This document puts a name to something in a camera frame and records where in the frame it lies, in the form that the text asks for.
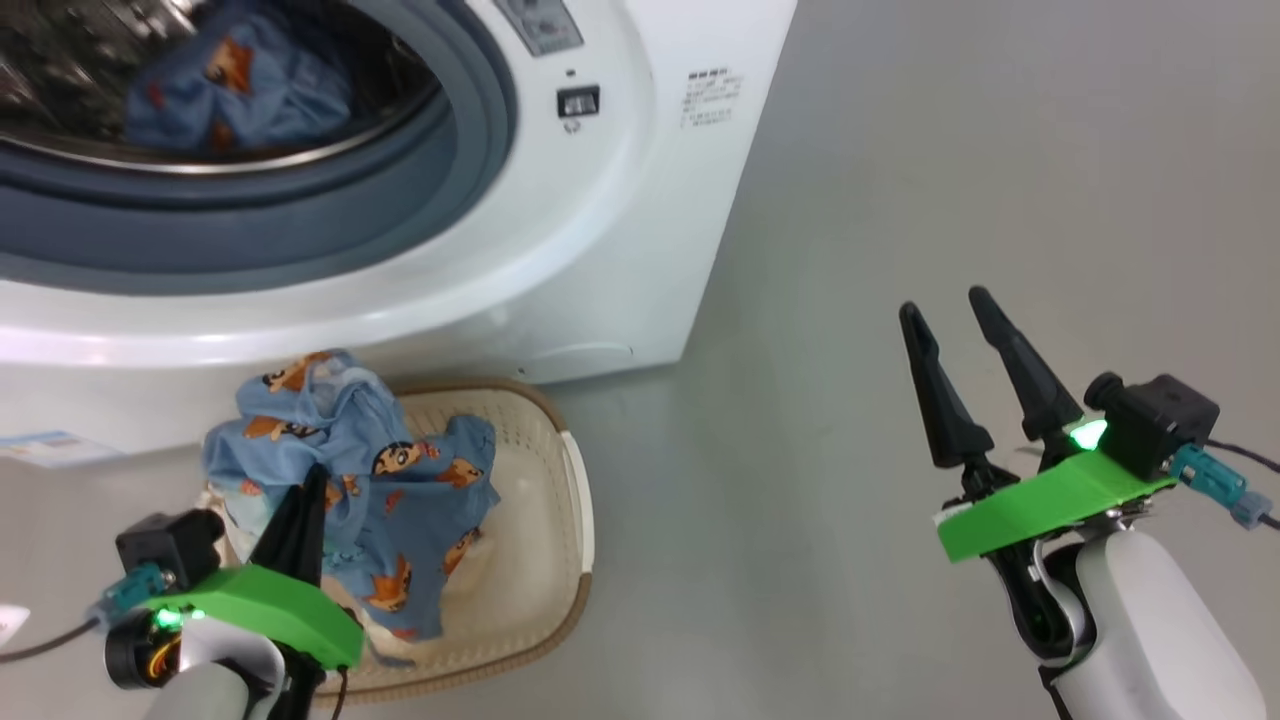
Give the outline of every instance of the clothing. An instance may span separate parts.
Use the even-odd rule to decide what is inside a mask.
[[[387,386],[343,351],[252,378],[236,402],[243,416],[214,428],[202,455],[236,527],[256,541],[288,488],[323,464],[325,573],[396,637],[439,635],[444,583],[499,501],[493,425],[458,415],[415,438]]]
[[[232,0],[129,86],[128,142],[161,150],[306,145],[352,115],[352,81],[328,36],[269,0]]]

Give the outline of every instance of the black cable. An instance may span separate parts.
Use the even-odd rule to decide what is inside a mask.
[[[49,652],[50,650],[63,647],[64,644],[72,642],[73,639],[92,630],[96,625],[97,625],[97,618],[92,618],[90,620],[86,620],[83,625],[76,628],[74,630],[63,633],[49,642],[28,647],[27,650],[19,650],[17,652],[5,652],[0,655],[0,665],[4,665],[6,662],[17,662],[19,660],[27,660],[28,657],[36,657],[37,655]]]
[[[342,702],[347,700],[347,666],[338,667],[338,674],[342,675],[342,688],[338,689],[338,703],[333,706],[332,720],[338,720],[342,715]]]
[[[1234,452],[1236,455],[1243,455],[1244,457],[1248,457],[1249,460],[1253,460],[1258,465],[1266,466],[1272,473],[1280,473],[1280,462],[1276,462],[1275,460],[1271,460],[1270,457],[1266,457],[1266,456],[1260,455],[1257,452],[1253,452],[1252,450],[1249,450],[1247,447],[1240,447],[1238,445],[1231,445],[1229,442],[1219,442],[1216,439],[1207,439],[1207,441],[1204,441],[1204,445],[1207,447],[1216,447],[1219,450],[1225,450],[1228,452]]]

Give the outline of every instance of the green led light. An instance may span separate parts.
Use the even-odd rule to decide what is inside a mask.
[[[1106,429],[1106,420],[1093,420],[1092,423],[1085,423],[1071,430],[1071,441],[1075,442],[1080,450],[1097,450],[1098,441],[1102,439],[1102,433],[1105,433]]]
[[[156,616],[152,621],[157,628],[164,628],[166,630],[180,628],[182,612],[174,610],[156,610]]]

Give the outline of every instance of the washing machine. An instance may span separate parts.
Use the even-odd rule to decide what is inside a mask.
[[[122,142],[93,104],[142,61],[104,28],[172,45],[202,0],[18,4],[44,29],[6,27],[0,58],[0,455],[195,443],[246,378],[332,347],[401,387],[678,360],[795,0],[329,5],[387,63],[371,110],[209,156]],[[90,110],[50,120],[55,81]]]

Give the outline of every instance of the beige plastic basket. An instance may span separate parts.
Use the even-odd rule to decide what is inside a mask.
[[[398,395],[415,434],[443,432],[453,415],[493,423],[492,480],[502,502],[444,587],[442,637],[406,643],[357,611],[369,642],[360,666],[349,671],[348,703],[435,692],[532,662],[573,630],[591,588],[595,529],[586,470],[550,402],[527,386],[502,379]],[[229,547],[221,550],[234,562]],[[324,589],[343,606],[358,609],[337,583],[325,579]],[[330,679],[315,703],[333,705],[337,693],[338,682]]]

